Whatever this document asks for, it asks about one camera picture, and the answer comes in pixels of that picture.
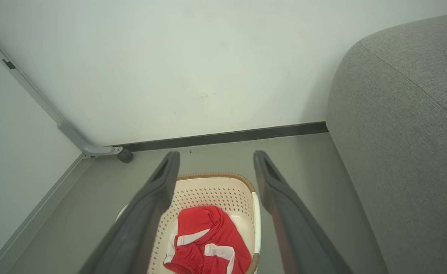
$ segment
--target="caster wheel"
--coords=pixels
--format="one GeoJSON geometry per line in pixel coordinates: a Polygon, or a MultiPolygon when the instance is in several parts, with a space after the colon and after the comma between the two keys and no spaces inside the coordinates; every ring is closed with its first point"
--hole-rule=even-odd
{"type": "Polygon", "coordinates": [[[119,154],[117,154],[117,158],[124,163],[130,163],[133,159],[133,154],[127,149],[123,149],[119,154]]]}

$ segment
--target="brown woven basket trim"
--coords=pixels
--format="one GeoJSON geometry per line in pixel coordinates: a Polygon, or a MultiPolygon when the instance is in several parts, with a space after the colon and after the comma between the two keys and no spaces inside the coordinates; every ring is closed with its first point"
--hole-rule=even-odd
{"type": "Polygon", "coordinates": [[[198,178],[233,178],[243,182],[251,192],[255,192],[252,183],[244,176],[232,172],[201,172],[185,174],[178,177],[178,180],[198,179],[198,178]]]}
{"type": "Polygon", "coordinates": [[[258,264],[259,264],[259,253],[254,253],[251,265],[249,266],[249,269],[246,271],[246,274],[254,274],[258,264]]]}

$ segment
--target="white wall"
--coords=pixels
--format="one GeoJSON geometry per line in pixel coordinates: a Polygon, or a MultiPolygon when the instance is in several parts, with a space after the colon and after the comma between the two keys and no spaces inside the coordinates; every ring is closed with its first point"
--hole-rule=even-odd
{"type": "Polygon", "coordinates": [[[0,0],[0,45],[101,145],[323,121],[360,38],[447,0],[0,0]]]}
{"type": "Polygon", "coordinates": [[[0,64],[0,249],[80,153],[0,64]]]}

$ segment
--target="gray sofa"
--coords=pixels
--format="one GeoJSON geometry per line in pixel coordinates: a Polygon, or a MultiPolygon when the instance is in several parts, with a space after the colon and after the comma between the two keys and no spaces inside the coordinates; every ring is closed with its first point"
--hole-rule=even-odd
{"type": "Polygon", "coordinates": [[[356,43],[326,123],[390,274],[447,273],[447,15],[356,43]]]}

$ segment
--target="red fabric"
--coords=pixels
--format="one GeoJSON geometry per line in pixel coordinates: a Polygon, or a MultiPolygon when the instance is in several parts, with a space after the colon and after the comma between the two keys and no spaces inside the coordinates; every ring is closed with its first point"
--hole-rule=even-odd
{"type": "Polygon", "coordinates": [[[229,260],[219,256],[205,256],[205,246],[234,248],[232,274],[244,274],[251,264],[251,255],[234,222],[216,206],[193,207],[181,210],[178,215],[178,234],[173,239],[176,252],[164,266],[177,274],[225,274],[229,260]],[[178,238],[210,229],[192,243],[178,246],[178,238]]]}

